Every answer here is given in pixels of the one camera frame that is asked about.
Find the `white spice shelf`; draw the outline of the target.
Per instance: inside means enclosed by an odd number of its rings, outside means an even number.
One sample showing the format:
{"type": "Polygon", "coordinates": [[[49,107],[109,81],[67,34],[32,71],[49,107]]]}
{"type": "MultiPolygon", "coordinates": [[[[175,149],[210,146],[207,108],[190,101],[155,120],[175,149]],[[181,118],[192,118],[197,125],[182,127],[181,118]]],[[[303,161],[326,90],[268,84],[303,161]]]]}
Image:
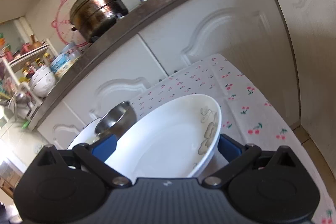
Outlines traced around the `white spice shelf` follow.
{"type": "Polygon", "coordinates": [[[20,71],[25,66],[26,62],[31,63],[34,62],[37,58],[42,59],[45,52],[48,52],[53,57],[57,57],[59,55],[49,39],[45,39],[41,47],[24,53],[13,61],[8,62],[6,58],[1,58],[1,73],[3,75],[8,75],[10,69],[13,72],[20,71]]]}

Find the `white cabinet door right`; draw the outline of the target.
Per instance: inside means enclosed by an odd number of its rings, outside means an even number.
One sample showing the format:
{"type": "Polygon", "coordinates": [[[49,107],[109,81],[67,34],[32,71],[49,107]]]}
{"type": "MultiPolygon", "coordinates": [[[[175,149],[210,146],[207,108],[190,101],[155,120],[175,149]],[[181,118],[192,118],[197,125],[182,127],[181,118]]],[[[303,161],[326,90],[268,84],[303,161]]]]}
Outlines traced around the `white cabinet door right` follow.
{"type": "Polygon", "coordinates": [[[221,54],[287,124],[299,122],[293,51],[275,0],[189,0],[140,31],[167,73],[221,54]]]}

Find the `pink clock wall sticker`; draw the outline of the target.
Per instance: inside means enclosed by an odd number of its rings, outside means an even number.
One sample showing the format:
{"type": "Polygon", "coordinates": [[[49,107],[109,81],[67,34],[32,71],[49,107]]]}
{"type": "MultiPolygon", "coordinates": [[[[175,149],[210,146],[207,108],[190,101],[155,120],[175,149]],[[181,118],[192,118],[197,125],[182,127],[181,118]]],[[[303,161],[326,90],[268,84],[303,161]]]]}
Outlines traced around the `pink clock wall sticker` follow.
{"type": "Polygon", "coordinates": [[[67,45],[74,42],[80,51],[88,47],[88,42],[78,31],[73,31],[74,25],[70,21],[70,10],[76,0],[60,0],[55,18],[51,22],[51,27],[55,29],[58,39],[67,45]]]}

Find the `stainless steel bowl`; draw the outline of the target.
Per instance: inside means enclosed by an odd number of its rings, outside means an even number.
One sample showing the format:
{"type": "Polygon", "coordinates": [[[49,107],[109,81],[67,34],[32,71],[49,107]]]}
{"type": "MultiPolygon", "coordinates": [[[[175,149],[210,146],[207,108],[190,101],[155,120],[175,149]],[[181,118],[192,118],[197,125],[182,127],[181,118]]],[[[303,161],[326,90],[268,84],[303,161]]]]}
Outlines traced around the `stainless steel bowl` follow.
{"type": "Polygon", "coordinates": [[[114,135],[118,140],[136,122],[137,116],[134,108],[129,101],[123,101],[102,117],[94,132],[100,138],[114,135]]]}

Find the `white utensil rack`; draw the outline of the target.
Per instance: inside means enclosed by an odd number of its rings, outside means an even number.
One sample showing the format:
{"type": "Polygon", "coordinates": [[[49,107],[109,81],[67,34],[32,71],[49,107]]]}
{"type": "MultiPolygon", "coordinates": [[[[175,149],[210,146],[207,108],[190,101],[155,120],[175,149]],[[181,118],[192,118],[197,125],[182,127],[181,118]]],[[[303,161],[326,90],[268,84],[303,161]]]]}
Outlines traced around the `white utensil rack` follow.
{"type": "Polygon", "coordinates": [[[4,57],[1,58],[1,64],[5,68],[5,75],[9,76],[11,83],[14,85],[13,95],[10,97],[8,107],[13,111],[15,119],[21,117],[30,124],[43,101],[33,93],[28,83],[19,82],[10,64],[4,57]]]}

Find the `green object on counter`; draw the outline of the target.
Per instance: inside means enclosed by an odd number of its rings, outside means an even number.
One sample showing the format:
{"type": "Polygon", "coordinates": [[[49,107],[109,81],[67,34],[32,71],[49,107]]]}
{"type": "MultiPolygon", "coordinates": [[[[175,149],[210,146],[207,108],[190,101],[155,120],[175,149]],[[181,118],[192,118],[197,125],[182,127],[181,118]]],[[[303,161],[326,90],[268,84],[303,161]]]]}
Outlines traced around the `green object on counter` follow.
{"type": "Polygon", "coordinates": [[[22,125],[22,128],[27,128],[29,126],[30,122],[29,121],[26,121],[23,125],[22,125]]]}

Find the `stacked white bowls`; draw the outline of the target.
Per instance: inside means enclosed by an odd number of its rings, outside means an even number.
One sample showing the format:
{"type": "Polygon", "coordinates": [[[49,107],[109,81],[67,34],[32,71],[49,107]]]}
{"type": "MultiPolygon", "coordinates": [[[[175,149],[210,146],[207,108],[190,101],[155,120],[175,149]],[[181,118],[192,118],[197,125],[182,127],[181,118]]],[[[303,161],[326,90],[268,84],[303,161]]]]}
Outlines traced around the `stacked white bowls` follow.
{"type": "Polygon", "coordinates": [[[42,65],[29,82],[31,91],[39,98],[45,98],[56,85],[56,77],[50,67],[42,65]]]}

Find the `white plate with blue rim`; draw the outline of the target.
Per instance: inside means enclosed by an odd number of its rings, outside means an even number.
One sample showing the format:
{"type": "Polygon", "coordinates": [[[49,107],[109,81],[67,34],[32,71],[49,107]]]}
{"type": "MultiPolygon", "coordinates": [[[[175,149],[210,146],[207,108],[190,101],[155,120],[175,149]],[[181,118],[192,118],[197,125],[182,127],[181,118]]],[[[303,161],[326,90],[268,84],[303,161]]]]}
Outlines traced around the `white plate with blue rim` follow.
{"type": "Polygon", "coordinates": [[[87,143],[89,139],[96,137],[95,128],[100,122],[101,118],[97,118],[83,128],[75,139],[70,143],[67,149],[72,149],[75,145],[80,143],[87,143]]]}

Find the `white cabinet door middle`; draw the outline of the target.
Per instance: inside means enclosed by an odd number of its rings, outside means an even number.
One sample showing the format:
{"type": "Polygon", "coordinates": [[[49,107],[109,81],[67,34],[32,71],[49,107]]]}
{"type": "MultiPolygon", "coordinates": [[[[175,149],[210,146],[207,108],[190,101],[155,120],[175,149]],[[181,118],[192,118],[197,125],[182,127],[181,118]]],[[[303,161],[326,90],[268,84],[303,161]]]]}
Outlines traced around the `white cabinet door middle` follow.
{"type": "Polygon", "coordinates": [[[136,35],[83,78],[63,101],[88,124],[166,77],[142,37],[136,35]]]}

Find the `cherry print tablecloth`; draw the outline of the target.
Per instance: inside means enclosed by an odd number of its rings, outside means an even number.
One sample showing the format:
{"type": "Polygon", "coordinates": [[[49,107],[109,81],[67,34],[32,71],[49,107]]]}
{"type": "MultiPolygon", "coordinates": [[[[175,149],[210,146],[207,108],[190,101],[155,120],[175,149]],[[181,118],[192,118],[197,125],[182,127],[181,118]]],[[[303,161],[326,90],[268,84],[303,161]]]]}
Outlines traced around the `cherry print tablecloth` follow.
{"type": "Polygon", "coordinates": [[[159,106],[188,94],[206,94],[222,110],[221,132],[241,144],[264,151],[289,146],[305,166],[320,192],[313,223],[335,223],[335,207],[313,161],[290,126],[262,92],[225,57],[215,54],[170,75],[130,102],[141,119],[159,106]]]}

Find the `white plate with floral print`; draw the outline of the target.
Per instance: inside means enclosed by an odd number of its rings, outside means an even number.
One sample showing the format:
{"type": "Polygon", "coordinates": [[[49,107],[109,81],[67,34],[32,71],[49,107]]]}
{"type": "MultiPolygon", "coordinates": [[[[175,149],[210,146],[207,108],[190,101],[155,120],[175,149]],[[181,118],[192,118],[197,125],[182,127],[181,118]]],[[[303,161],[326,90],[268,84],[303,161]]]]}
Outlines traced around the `white plate with floral print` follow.
{"type": "Polygon", "coordinates": [[[221,108],[211,96],[176,98],[128,129],[105,163],[131,181],[198,177],[213,158],[221,125],[221,108]]]}

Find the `blue printed bowl stack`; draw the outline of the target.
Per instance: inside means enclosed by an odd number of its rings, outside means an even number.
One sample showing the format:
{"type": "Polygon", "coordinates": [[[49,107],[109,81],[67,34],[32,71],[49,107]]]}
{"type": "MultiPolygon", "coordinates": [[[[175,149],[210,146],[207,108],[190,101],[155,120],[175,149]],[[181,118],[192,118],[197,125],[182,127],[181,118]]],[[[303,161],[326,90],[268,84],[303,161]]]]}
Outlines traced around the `blue printed bowl stack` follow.
{"type": "Polygon", "coordinates": [[[52,61],[50,69],[57,79],[61,79],[80,56],[81,52],[77,45],[71,42],[64,47],[61,53],[52,61]]]}

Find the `steel ladle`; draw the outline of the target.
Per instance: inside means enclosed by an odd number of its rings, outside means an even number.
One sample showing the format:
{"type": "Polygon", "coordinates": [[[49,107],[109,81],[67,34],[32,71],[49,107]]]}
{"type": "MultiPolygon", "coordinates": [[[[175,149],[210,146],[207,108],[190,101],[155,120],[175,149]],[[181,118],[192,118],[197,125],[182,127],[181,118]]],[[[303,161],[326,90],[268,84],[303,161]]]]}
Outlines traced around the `steel ladle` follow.
{"type": "Polygon", "coordinates": [[[15,93],[9,100],[8,108],[10,110],[22,109],[29,106],[31,98],[24,92],[15,93]]]}

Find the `steel countertop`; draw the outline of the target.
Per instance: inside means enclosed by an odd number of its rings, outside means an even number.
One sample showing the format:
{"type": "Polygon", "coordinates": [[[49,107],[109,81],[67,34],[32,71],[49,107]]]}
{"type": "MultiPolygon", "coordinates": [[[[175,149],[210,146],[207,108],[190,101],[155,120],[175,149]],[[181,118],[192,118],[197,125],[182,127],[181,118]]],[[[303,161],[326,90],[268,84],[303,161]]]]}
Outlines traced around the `steel countertop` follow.
{"type": "Polygon", "coordinates": [[[159,17],[188,0],[148,0],[110,28],[66,71],[56,86],[33,112],[28,128],[39,126],[58,103],[94,68],[129,39],[159,17]]]}

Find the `steel steamer pot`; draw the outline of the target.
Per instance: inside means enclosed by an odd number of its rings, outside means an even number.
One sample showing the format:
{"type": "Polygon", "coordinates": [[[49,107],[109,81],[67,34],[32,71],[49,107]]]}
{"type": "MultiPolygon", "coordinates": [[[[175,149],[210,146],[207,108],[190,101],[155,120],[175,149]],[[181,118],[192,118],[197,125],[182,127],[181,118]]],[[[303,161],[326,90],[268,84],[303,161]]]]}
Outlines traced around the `steel steamer pot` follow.
{"type": "Polygon", "coordinates": [[[128,14],[122,0],[77,0],[70,9],[70,23],[89,43],[94,43],[128,14]]]}

